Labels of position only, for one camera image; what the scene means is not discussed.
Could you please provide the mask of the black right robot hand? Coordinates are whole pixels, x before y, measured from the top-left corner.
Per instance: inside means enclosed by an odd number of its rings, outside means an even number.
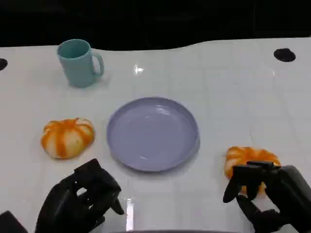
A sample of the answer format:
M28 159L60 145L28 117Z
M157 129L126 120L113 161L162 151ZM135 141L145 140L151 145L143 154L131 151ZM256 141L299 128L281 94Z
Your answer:
M252 201L259 186L279 209L261 211ZM223 202L236 199L257 233L273 233L292 225L299 233L311 231L311 188L299 170L292 166L275 166L272 162L249 161L233 166Z

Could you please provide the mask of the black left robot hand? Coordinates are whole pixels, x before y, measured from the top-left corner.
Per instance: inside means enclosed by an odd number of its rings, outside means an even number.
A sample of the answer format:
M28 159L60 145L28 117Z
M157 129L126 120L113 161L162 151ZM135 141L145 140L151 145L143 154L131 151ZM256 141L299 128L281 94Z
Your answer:
M57 183L47 195L39 212L37 233L89 233L105 221L112 209L124 210L118 199L121 187L92 159Z

